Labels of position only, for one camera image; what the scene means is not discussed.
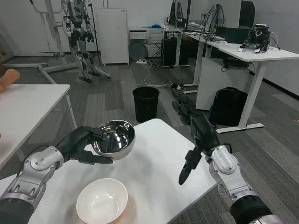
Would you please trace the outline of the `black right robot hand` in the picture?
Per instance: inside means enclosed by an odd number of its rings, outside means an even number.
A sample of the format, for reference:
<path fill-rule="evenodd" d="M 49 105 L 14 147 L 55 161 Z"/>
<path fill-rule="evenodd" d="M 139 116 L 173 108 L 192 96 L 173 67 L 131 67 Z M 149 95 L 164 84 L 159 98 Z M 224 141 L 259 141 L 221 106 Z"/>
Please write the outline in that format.
<path fill-rule="evenodd" d="M 190 135 L 195 144 L 194 149 L 188 151 L 185 156 L 185 164 L 179 175 L 178 183 L 183 185 L 191 171 L 195 170 L 199 164 L 202 157 L 201 153 L 209 154 L 212 149 L 220 145 L 220 142 L 209 120 L 196 109 L 192 100 L 177 89 L 171 91 L 176 98 L 172 102 L 172 107 L 180 116 L 182 123 L 190 126 Z"/>

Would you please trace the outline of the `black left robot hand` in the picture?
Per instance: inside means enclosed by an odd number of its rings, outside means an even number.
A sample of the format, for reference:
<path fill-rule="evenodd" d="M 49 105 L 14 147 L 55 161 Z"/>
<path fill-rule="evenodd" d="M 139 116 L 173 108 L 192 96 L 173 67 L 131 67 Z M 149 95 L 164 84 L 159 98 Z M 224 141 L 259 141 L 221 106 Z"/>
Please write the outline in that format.
<path fill-rule="evenodd" d="M 102 131 L 90 126 L 81 126 L 66 135 L 55 148 L 62 154 L 64 162 L 77 160 L 80 163 L 94 165 L 112 164 L 113 160 L 86 151 L 85 147 L 93 141 L 102 140 Z"/>

